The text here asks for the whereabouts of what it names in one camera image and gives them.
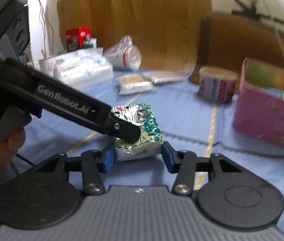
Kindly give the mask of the white packet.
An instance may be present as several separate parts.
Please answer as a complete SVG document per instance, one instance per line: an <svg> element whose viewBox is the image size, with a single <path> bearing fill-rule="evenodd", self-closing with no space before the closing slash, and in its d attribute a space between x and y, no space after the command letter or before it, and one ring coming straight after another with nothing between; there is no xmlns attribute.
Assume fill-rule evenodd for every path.
<svg viewBox="0 0 284 241"><path fill-rule="evenodd" d="M141 75L143 76L143 78L147 79L155 85L183 82L185 80L185 77L183 77L182 75L176 72L165 70L146 71L143 72Z"/></svg>

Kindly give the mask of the blue glasses case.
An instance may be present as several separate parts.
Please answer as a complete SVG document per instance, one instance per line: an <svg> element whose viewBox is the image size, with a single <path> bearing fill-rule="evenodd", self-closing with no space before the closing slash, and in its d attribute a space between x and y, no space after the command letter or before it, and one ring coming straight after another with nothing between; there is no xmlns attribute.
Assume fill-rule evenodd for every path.
<svg viewBox="0 0 284 241"><path fill-rule="evenodd" d="M284 101L284 90L277 88L264 88L265 92L281 98Z"/></svg>

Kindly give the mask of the blue quilted table cover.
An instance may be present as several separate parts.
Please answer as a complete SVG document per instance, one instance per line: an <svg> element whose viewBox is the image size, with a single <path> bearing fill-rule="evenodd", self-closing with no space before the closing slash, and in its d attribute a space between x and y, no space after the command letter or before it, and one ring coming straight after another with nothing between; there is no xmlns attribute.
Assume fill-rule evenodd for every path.
<svg viewBox="0 0 284 241"><path fill-rule="evenodd" d="M118 94L117 81L91 85L83 92L109 105L147 103L163 137L175 149L199 156L218 152L276 186L284 196L284 148L239 133L232 127L235 104L214 105L198 96L197 85L183 81L161 85L140 95ZM50 112L26 127L26 142L19 157L0 175L0 185L55 153L79 156L100 149L109 138ZM284 233L284 212L278 222Z"/></svg>

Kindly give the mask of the white wet wipes pack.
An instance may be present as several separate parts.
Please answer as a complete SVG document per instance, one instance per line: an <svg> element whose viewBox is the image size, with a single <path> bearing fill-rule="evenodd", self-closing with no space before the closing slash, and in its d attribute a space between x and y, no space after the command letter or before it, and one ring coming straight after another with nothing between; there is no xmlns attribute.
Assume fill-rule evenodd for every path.
<svg viewBox="0 0 284 241"><path fill-rule="evenodd" d="M103 48L87 48L58 55L53 77L74 89L114 78L113 66L103 57Z"/></svg>

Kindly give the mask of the bagged paper cups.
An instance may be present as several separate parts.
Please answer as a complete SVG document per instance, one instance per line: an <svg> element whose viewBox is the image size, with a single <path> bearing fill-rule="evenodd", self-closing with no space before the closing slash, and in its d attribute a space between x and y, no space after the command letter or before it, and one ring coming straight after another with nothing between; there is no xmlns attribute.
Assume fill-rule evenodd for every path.
<svg viewBox="0 0 284 241"><path fill-rule="evenodd" d="M129 35L125 35L117 44L105 50L103 57L115 70L136 71L142 64L141 52Z"/></svg>

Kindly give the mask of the red snack box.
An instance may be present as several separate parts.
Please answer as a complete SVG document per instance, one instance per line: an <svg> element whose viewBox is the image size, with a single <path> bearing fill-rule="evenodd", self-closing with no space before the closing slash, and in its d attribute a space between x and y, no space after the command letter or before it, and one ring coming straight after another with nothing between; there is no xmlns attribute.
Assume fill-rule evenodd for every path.
<svg viewBox="0 0 284 241"><path fill-rule="evenodd" d="M68 52L73 52L85 48L91 38L90 27L77 27L65 32L66 48Z"/></svg>

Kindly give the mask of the peanut can with lid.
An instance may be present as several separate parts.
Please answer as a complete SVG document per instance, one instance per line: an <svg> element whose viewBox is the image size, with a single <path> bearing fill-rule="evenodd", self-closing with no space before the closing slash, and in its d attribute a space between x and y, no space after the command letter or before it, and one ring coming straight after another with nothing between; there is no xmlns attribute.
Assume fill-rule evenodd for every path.
<svg viewBox="0 0 284 241"><path fill-rule="evenodd" d="M199 72L199 96L216 103L231 102L238 74L224 68L204 66Z"/></svg>

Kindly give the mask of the green white carton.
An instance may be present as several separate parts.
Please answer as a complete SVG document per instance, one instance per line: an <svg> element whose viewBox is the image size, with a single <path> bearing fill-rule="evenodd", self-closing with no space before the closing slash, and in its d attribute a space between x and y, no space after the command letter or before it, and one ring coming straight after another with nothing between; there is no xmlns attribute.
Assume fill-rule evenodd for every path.
<svg viewBox="0 0 284 241"><path fill-rule="evenodd" d="M84 39L83 40L83 48L97 48L97 39L96 38L90 38L90 39Z"/></svg>

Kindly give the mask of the pink macaron tin box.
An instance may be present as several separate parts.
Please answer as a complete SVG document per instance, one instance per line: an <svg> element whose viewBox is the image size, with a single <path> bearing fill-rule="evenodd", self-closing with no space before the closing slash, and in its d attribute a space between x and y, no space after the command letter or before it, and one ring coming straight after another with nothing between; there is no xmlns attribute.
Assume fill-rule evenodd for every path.
<svg viewBox="0 0 284 241"><path fill-rule="evenodd" d="M264 88L284 90L284 69L246 58L233 126L238 132L284 147L284 101Z"/></svg>

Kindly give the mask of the black tape cross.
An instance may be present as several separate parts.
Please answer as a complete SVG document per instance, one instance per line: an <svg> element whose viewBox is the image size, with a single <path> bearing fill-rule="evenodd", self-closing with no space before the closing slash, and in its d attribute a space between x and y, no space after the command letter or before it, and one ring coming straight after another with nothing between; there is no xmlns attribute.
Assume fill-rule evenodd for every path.
<svg viewBox="0 0 284 241"><path fill-rule="evenodd" d="M257 20L257 21L260 21L263 18L263 19L278 23L280 25L284 25L284 20L281 19L281 18L271 16L271 15L267 15L267 14L263 14L263 13L258 13L257 12L257 2L251 2L250 7L245 5L245 3L243 3L243 1L241 1L241 0L234 0L234 2L239 7L241 7L241 9L242 9L242 10L233 9L231 11L231 13L234 14L234 15L241 15L241 16L244 16L246 18L250 18L250 19L253 19L253 20Z"/></svg>

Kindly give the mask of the wood pattern wall sheet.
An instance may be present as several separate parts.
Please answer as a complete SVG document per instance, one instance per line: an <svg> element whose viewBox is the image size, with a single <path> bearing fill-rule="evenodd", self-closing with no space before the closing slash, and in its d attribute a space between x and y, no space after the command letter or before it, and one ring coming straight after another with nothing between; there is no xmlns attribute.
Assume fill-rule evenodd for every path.
<svg viewBox="0 0 284 241"><path fill-rule="evenodd" d="M129 35L143 68L194 70L199 31L211 0L57 0L60 37L86 26L99 46L110 48Z"/></svg>

